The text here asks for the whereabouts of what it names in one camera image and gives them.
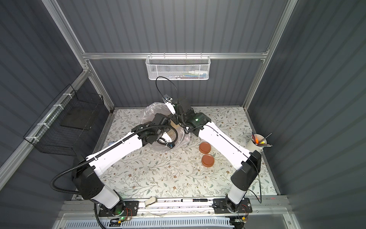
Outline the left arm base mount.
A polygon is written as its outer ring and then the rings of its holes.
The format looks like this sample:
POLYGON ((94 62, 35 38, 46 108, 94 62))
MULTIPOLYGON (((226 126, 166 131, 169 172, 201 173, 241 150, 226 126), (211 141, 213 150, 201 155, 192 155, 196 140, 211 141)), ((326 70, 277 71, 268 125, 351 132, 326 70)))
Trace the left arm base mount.
POLYGON ((101 205, 98 212, 99 217, 133 217, 137 215, 139 209, 139 201, 124 201, 118 203, 112 209, 101 205))

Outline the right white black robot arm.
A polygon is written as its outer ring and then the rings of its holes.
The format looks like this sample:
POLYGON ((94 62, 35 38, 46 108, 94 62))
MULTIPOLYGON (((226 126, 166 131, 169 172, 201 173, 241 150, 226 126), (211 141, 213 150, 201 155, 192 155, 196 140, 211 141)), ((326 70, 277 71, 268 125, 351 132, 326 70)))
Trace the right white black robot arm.
POLYGON ((166 102, 170 118, 185 132, 193 133, 218 150, 234 167, 232 186, 226 196, 226 205, 235 212, 253 181, 259 176, 262 156, 249 151, 228 137, 204 113, 196 113, 189 104, 166 102))

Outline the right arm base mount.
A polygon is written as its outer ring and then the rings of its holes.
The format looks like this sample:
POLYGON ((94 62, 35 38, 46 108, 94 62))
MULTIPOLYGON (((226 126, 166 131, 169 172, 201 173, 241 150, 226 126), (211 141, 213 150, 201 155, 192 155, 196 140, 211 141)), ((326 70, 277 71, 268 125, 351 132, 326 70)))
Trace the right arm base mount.
POLYGON ((214 209, 215 214, 228 214, 228 213, 252 213, 252 205, 249 198, 241 199, 239 204, 232 203, 228 198, 216 198, 213 200, 211 207, 214 209))

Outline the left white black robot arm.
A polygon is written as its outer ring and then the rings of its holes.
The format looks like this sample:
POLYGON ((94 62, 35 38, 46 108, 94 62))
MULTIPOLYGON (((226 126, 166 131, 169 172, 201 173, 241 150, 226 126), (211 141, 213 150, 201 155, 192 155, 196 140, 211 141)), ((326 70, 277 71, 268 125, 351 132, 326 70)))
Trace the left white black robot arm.
POLYGON ((100 176, 117 161, 147 144, 158 142, 173 148, 177 138, 178 133, 171 126, 171 119, 157 113, 152 121, 134 127, 124 138, 89 155, 85 159, 87 164, 72 172, 72 182, 83 199, 103 205, 116 216, 121 215, 125 209, 124 200, 106 186, 100 176))

